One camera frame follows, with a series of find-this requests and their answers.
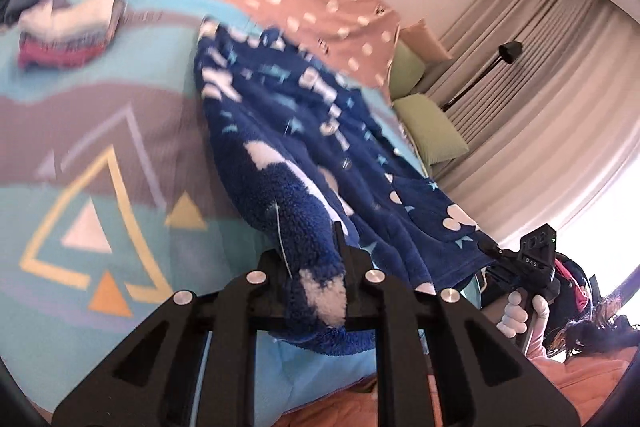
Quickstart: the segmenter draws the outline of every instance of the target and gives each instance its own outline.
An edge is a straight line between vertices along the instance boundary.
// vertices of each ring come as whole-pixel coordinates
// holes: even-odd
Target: white heart pattern
[[[389,194],[389,199],[393,201],[395,204],[402,204],[402,201],[400,200],[400,196],[398,196],[398,193],[395,190],[391,194]]]
[[[242,102],[242,96],[240,96],[240,93],[238,93],[231,85],[234,78],[228,71],[204,68],[202,70],[202,79],[205,82],[208,82],[209,85],[215,84],[216,87],[226,94],[231,100],[234,100],[235,102]]]
[[[344,210],[344,213],[347,214],[347,216],[353,216],[354,214],[353,209],[349,206],[349,204],[346,201],[344,201],[340,197],[340,194],[338,193],[339,191],[338,182],[335,179],[335,176],[331,174],[331,171],[325,169],[324,167],[318,167],[318,169],[320,172],[322,172],[322,175],[324,176],[324,179],[326,180],[327,185],[329,185],[331,190],[335,192],[335,195],[338,196],[338,199],[340,200],[340,204],[342,205],[342,209]]]
[[[447,214],[449,214],[449,217],[445,217],[442,220],[442,225],[446,229],[457,231],[462,228],[462,225],[468,225],[470,227],[476,227],[478,225],[455,203],[447,207]]]

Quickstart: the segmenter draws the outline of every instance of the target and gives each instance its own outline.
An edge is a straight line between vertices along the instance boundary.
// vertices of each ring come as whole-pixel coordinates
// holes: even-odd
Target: dark hair
[[[630,323],[626,315],[618,315],[602,325],[590,319],[567,324],[564,330],[564,348],[572,355],[608,353],[623,347],[640,344],[640,330]]]
[[[564,344],[567,359],[572,355],[608,353],[640,344],[640,330],[633,327],[626,315],[616,315],[620,299],[601,302],[591,317],[571,321],[558,334],[554,343]]]

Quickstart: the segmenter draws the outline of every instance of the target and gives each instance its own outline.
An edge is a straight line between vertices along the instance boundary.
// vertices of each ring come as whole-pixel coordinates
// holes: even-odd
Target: person
[[[497,328],[508,338],[527,330],[527,312],[521,306],[520,293],[509,295]],[[560,335],[566,347],[566,360],[547,357],[543,336],[549,318],[549,305],[536,295],[527,358],[572,403],[581,425],[595,414],[624,375],[640,344],[640,330],[632,327],[624,315],[607,319],[619,303],[607,301],[594,311],[593,318],[569,322]],[[442,415],[437,400],[435,379],[428,375],[437,427]],[[376,427],[378,401],[375,378],[335,393],[302,409],[281,416],[274,427]]]

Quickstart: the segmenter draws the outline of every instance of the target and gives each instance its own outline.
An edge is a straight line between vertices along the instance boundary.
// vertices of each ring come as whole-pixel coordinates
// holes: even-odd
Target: blue fleece blanket
[[[475,221],[389,142],[357,89],[277,28],[260,37],[205,21],[194,61],[218,174],[247,222],[280,245],[285,340],[344,355],[344,266],[332,224],[373,263],[432,293],[485,266]]]

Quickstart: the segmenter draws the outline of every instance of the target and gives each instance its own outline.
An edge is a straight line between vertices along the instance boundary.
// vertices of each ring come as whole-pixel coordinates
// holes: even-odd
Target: beige curtain
[[[560,229],[640,150],[640,25],[609,0],[478,0],[442,39],[459,58],[415,90],[442,105],[513,39],[519,60],[447,111],[470,152],[434,171],[505,246]]]

